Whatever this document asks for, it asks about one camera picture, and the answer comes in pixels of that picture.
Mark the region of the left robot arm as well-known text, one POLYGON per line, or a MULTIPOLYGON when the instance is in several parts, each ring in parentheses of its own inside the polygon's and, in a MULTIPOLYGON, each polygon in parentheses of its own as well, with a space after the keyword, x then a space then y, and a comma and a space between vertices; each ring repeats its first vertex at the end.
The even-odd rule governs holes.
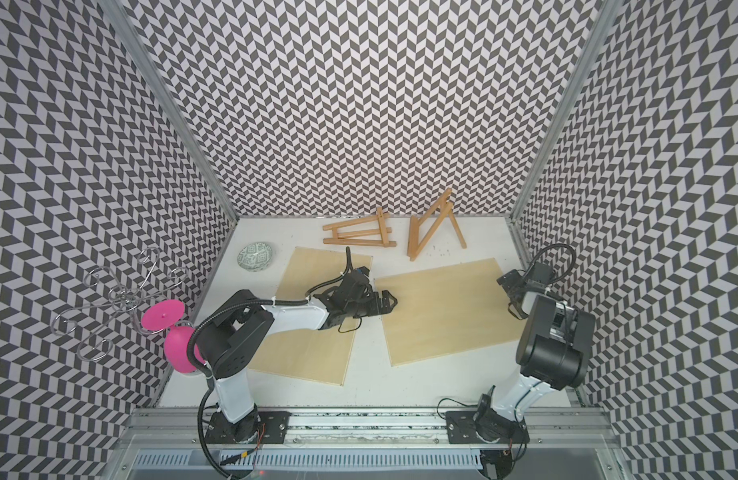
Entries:
POLYGON ((340 328, 345 320, 389 314, 398 300, 376 291, 361 267, 322 282, 300 300, 261 299, 242 289, 205 319, 189 337, 186 357, 207 379, 219 413, 212 432, 236 443, 260 437, 261 421, 248 380, 248 366, 264 340, 289 331, 340 328))

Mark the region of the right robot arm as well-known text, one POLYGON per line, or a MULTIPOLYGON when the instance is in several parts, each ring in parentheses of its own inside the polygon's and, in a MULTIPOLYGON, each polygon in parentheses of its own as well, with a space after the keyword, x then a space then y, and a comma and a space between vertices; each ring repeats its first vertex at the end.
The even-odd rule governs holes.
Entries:
POLYGON ((524 329, 515 356, 517 369, 510 377, 512 387, 498 399, 491 388, 473 415, 475 430, 487 443, 527 441, 526 411, 552 391, 580 386, 587 374, 596 320, 552 294, 554 280, 555 271, 543 262, 498 279, 524 329))

